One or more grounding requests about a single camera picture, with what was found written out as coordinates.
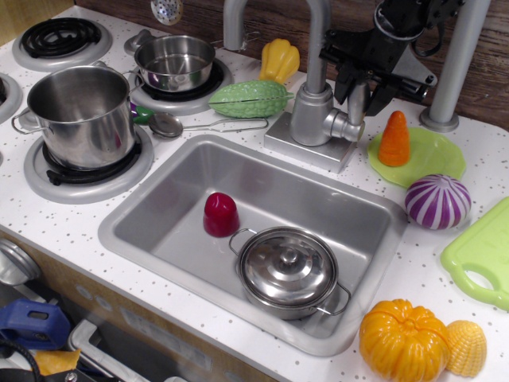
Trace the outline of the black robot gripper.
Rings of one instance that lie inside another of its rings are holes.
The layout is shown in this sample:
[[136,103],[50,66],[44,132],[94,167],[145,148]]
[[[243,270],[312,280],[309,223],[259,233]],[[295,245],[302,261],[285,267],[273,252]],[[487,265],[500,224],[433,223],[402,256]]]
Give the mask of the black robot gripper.
[[343,104],[357,81],[373,80],[366,116],[380,113],[398,94],[424,99],[437,77],[413,52],[412,44],[426,27],[423,18],[375,18],[374,28],[352,32],[329,29],[321,57],[336,66],[334,97]]

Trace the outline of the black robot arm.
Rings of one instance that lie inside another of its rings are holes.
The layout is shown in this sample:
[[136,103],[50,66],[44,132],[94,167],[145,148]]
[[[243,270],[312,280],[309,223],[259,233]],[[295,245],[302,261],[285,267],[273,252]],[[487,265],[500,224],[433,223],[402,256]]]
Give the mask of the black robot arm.
[[393,98],[422,102],[437,77],[419,59],[437,53],[445,21],[463,1],[382,1],[374,28],[351,32],[329,29],[320,57],[336,66],[334,98],[339,103],[364,81],[375,83],[367,116],[377,115]]

